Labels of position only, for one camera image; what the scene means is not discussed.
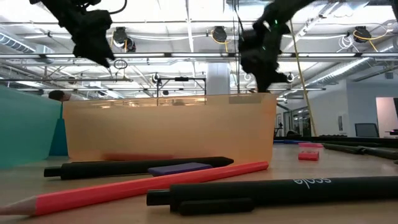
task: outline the purple block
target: purple block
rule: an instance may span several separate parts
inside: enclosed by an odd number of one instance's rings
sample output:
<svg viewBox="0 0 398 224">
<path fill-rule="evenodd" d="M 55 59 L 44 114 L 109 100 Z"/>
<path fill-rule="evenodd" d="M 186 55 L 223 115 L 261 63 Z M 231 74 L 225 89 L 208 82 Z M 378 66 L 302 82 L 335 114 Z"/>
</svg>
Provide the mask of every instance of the purple block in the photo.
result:
<svg viewBox="0 0 398 224">
<path fill-rule="evenodd" d="M 148 172 L 151 173 L 154 177 L 161 175 L 170 175 L 170 174 L 179 174 L 182 172 L 190 172 L 196 170 L 210 169 L 213 168 L 208 164 L 201 164 L 197 162 L 190 162 L 186 164 L 179 164 L 174 166 L 165 166 L 165 167 L 152 167 L 148 169 Z"/>
</svg>

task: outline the teal panel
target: teal panel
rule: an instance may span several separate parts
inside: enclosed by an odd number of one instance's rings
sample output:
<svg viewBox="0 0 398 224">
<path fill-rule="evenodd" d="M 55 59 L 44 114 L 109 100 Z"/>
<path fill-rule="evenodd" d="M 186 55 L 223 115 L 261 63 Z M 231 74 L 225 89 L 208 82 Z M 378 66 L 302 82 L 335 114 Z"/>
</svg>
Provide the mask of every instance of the teal panel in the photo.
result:
<svg viewBox="0 0 398 224">
<path fill-rule="evenodd" d="M 55 128 L 54 137 L 51 143 L 50 156 L 67 156 L 67 134 L 65 131 L 65 120 L 58 119 L 57 127 Z"/>
<path fill-rule="evenodd" d="M 61 102 L 0 86 L 0 169 L 47 158 Z"/>
</svg>

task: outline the wooden table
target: wooden table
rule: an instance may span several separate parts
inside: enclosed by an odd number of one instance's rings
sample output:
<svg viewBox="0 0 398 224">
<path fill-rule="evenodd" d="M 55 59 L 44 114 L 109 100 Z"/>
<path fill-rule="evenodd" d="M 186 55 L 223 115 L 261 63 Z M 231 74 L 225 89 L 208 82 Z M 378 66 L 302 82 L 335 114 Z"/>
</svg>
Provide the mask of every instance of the wooden table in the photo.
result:
<svg viewBox="0 0 398 224">
<path fill-rule="evenodd" d="M 391 160 L 373 156 L 356 156 L 327 149 L 320 151 L 320 160 L 298 161 L 298 146 L 275 145 L 274 158 L 266 171 L 241 175 L 219 181 L 310 179 L 316 177 L 359 177 L 397 175 L 398 166 Z M 61 181 L 43 178 L 43 169 L 65 162 L 65 158 L 0 171 L 0 204 L 15 202 L 32 195 L 59 190 L 75 189 L 91 185 L 107 184 L 148 176 L 107 177 L 87 180 Z M 178 224 L 178 223 L 397 223 L 398 201 L 327 203 L 288 207 L 256 208 L 252 213 L 235 215 L 209 215 L 181 217 L 170 214 L 168 207 L 147 207 L 146 197 L 132 197 L 98 205 L 54 213 L 42 217 L 0 217 L 0 223 L 130 223 L 130 224 Z"/>
</svg>

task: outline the translucent orange container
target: translucent orange container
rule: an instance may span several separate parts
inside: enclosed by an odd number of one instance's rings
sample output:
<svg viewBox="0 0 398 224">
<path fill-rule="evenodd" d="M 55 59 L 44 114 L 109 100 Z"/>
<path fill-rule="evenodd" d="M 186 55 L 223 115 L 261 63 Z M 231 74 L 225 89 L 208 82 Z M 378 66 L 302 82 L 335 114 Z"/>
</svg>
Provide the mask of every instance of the translucent orange container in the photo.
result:
<svg viewBox="0 0 398 224">
<path fill-rule="evenodd" d="M 69 101 L 63 106 L 74 161 L 225 156 L 271 161 L 276 96 L 187 96 Z"/>
</svg>

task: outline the red pencil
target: red pencil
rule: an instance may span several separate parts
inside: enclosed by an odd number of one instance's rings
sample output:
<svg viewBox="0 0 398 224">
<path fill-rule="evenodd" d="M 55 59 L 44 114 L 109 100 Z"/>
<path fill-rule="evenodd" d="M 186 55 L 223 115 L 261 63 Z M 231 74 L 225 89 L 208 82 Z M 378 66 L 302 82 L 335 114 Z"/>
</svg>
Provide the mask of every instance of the red pencil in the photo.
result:
<svg viewBox="0 0 398 224">
<path fill-rule="evenodd" d="M 37 195 L 0 208 L 0 215 L 45 215 L 53 212 L 109 202 L 146 194 L 148 190 L 166 189 L 172 184 L 200 183 L 265 170 L 267 162 L 198 170 L 181 174 L 130 180 L 75 190 Z"/>
</svg>

